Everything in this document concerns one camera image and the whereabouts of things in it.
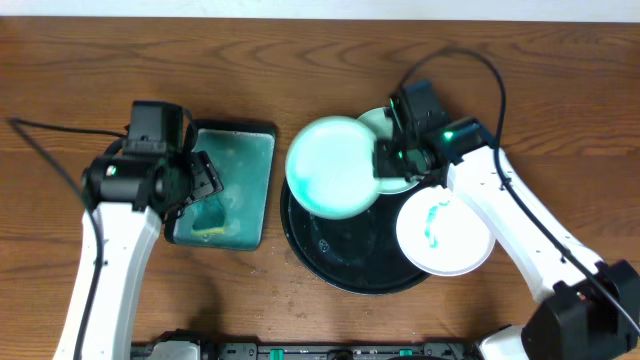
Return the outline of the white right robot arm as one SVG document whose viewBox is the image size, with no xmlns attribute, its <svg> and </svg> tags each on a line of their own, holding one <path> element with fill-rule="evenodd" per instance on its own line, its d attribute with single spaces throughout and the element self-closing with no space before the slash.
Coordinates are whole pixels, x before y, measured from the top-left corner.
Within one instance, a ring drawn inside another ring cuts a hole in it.
<svg viewBox="0 0 640 360">
<path fill-rule="evenodd" d="M 475 119 L 421 129 L 387 116 L 374 152 L 381 178 L 415 174 L 428 185 L 402 206 L 396 237 L 418 268 L 438 276 L 476 269 L 502 246 L 537 310 L 478 342 L 483 359 L 613 359 L 639 343 L 639 276 L 607 264 L 570 234 L 516 174 Z"/>
</svg>

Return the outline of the mint green plate with stain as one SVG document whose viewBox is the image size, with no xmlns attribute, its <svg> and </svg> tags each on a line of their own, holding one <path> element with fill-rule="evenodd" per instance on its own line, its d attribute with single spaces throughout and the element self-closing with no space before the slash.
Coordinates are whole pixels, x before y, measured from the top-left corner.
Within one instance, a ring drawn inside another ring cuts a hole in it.
<svg viewBox="0 0 640 360">
<path fill-rule="evenodd" d="M 404 168 L 403 153 L 393 150 L 394 131 L 400 128 L 397 112 L 391 107 L 379 107 L 362 114 L 357 120 L 373 131 L 376 136 L 374 149 L 374 164 L 381 165 L 376 168 L 378 177 L 378 192 L 382 195 L 394 195 L 408 191 L 415 187 L 424 178 L 424 174 L 411 174 Z M 382 173 L 389 170 L 394 174 L 395 165 L 405 170 L 405 175 L 400 177 L 382 177 Z"/>
</svg>

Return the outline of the green yellow sponge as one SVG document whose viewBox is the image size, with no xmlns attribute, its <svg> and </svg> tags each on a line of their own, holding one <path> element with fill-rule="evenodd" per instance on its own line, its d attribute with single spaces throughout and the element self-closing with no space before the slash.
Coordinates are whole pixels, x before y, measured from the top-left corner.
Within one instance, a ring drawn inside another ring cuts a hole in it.
<svg viewBox="0 0 640 360">
<path fill-rule="evenodd" d="M 216 196 L 208 197 L 191 206 L 194 236 L 210 236 L 225 232 L 226 212 Z"/>
</svg>

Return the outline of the pale green plate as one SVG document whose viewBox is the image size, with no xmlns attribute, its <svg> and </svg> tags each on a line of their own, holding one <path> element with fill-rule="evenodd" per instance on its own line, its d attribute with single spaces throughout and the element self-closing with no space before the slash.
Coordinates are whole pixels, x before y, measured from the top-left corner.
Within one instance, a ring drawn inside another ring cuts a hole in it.
<svg viewBox="0 0 640 360">
<path fill-rule="evenodd" d="M 289 146 L 285 175 L 295 200 L 309 213 L 343 220 L 379 197 L 374 177 L 376 136 L 360 121 L 328 116 L 311 122 Z"/>
</svg>

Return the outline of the white plate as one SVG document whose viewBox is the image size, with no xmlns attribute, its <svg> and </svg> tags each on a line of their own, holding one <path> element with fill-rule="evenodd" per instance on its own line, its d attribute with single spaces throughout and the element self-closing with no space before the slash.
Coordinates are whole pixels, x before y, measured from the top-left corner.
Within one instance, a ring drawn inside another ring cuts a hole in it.
<svg viewBox="0 0 640 360">
<path fill-rule="evenodd" d="M 400 249 L 413 265 L 443 277 L 472 272 L 496 242 L 471 207 L 441 186 L 411 195 L 400 208 L 395 230 Z"/>
</svg>

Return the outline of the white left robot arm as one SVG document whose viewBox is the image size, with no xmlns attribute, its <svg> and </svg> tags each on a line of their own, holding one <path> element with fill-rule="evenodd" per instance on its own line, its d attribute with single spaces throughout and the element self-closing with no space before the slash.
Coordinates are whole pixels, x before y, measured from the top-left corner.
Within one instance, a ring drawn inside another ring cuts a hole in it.
<svg viewBox="0 0 640 360">
<path fill-rule="evenodd" d="M 221 192 L 204 151 L 166 144 L 105 153 L 86 169 L 83 240 L 57 359 L 127 359 L 141 285 L 164 217 Z"/>
</svg>

